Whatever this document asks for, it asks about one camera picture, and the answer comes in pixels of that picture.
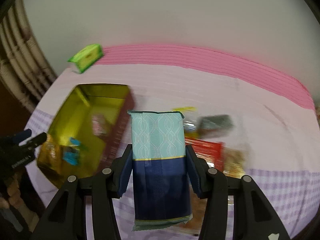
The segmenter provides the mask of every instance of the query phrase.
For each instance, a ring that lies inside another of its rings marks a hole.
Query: red package
[[[221,157],[223,143],[206,142],[197,139],[185,138],[185,143],[191,144],[196,155],[206,160],[209,167],[214,167],[223,172],[223,160]]]

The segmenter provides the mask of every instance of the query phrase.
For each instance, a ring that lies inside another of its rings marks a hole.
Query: clear plastic bag
[[[199,137],[217,138],[228,135],[232,130],[233,123],[229,115],[213,115],[202,117],[199,124]]]
[[[174,108],[173,111],[179,111],[184,115],[183,119],[183,130],[185,137],[195,138],[199,137],[198,128],[199,128],[199,114],[195,107],[187,106]]]
[[[224,169],[223,173],[226,176],[240,179],[245,175],[244,171],[244,152],[231,148],[223,149]]]

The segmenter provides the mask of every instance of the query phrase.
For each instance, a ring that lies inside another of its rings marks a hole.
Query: snack package
[[[223,171],[223,143],[206,142],[189,138],[185,139],[185,143],[186,145],[191,144],[196,155],[199,158],[205,159],[209,167]],[[198,236],[201,231],[207,199],[199,199],[196,193],[193,192],[191,186],[190,197],[193,218],[186,224],[180,223],[175,225],[172,231],[179,231],[193,236]]]
[[[211,168],[223,171],[223,158],[221,156],[223,143],[206,142],[197,139],[185,138],[185,143],[191,144],[196,155],[206,160]]]
[[[201,139],[217,138],[226,136],[232,128],[232,120],[227,114],[205,116],[200,120],[198,133]]]
[[[102,113],[92,114],[92,132],[95,136],[104,140],[111,130],[111,124],[106,121]]]
[[[183,115],[133,110],[128,114],[135,213],[132,230],[161,229],[189,221],[192,211]]]
[[[179,111],[184,115],[183,130],[185,137],[198,138],[197,129],[199,128],[199,115],[197,109],[192,106],[174,108],[173,111]]]
[[[70,137],[70,143],[64,148],[63,160],[71,165],[79,164],[80,141]]]
[[[38,162],[44,163],[49,169],[61,174],[62,152],[61,146],[56,144],[52,136],[47,134],[47,140],[42,144]]]
[[[226,176],[240,179],[244,172],[244,152],[231,148],[223,149],[224,170]]]
[[[101,45],[90,44],[70,58],[68,62],[75,63],[76,68],[74,68],[73,71],[81,74],[102,56],[103,51]]]

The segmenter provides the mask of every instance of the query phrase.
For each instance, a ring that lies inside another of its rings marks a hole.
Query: gold tin box
[[[62,104],[52,121],[48,134],[60,145],[58,168],[53,169],[47,151],[41,147],[37,165],[58,188],[70,175],[78,178],[92,176],[109,167],[119,148],[124,129],[129,121],[128,109],[134,108],[129,86],[119,84],[77,85]],[[92,132],[92,114],[102,113],[110,124],[104,140]],[[62,159],[63,147],[70,137],[81,142],[79,164],[71,165]]]

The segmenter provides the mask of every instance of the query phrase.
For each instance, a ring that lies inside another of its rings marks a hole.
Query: blue and navy package
[[[133,231],[192,219],[181,112],[128,110],[132,129]]]

